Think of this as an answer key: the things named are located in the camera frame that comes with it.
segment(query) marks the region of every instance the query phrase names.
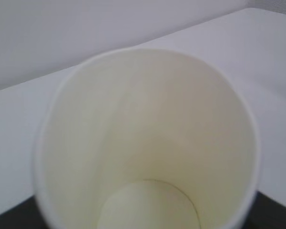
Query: white table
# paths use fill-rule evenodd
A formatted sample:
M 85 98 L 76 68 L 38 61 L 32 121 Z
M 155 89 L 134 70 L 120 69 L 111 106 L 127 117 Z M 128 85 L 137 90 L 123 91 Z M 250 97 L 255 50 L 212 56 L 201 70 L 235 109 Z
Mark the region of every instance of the white table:
M 259 190 L 286 206 L 286 15 L 245 9 L 140 46 L 192 54 L 230 79 L 260 128 Z M 33 195 L 34 136 L 57 85 L 73 68 L 0 91 L 0 213 Z

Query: white paper cup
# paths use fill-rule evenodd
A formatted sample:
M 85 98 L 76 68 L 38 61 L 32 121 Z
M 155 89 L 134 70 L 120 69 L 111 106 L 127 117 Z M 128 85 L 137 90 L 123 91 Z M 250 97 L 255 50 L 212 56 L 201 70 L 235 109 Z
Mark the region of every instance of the white paper cup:
M 238 229 L 257 187 L 253 119 L 194 57 L 124 49 L 62 83 L 37 139 L 34 185 L 53 229 Z

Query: white wall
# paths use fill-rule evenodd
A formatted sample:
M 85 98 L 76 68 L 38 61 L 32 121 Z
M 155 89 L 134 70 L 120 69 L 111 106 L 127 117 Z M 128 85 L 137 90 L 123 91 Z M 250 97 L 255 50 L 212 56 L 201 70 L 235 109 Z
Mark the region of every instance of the white wall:
M 249 0 L 248 7 L 286 14 L 286 0 Z
M 0 89 L 246 4 L 247 0 L 0 0 Z

